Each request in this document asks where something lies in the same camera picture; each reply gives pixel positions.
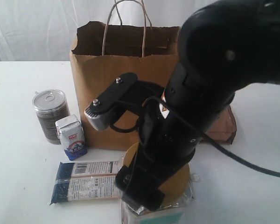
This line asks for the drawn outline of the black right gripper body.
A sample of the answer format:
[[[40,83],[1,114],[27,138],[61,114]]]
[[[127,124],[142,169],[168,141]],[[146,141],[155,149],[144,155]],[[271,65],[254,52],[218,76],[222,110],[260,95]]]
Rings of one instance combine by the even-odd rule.
[[[193,158],[201,140],[175,111],[163,117],[162,104],[158,97],[145,101],[136,152],[116,175],[122,200],[134,209],[155,211],[174,200],[177,194],[169,188],[169,179]]]

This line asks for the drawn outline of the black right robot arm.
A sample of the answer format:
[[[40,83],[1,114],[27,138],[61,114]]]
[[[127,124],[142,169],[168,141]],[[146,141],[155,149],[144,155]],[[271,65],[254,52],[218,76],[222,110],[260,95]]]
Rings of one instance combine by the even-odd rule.
[[[219,0],[193,13],[178,37],[178,63],[164,93],[139,104],[139,144],[115,184],[122,200],[157,210],[160,186],[194,156],[204,140],[223,154],[263,174],[226,150],[207,131],[232,102],[236,91],[253,83],[280,85],[280,0]]]

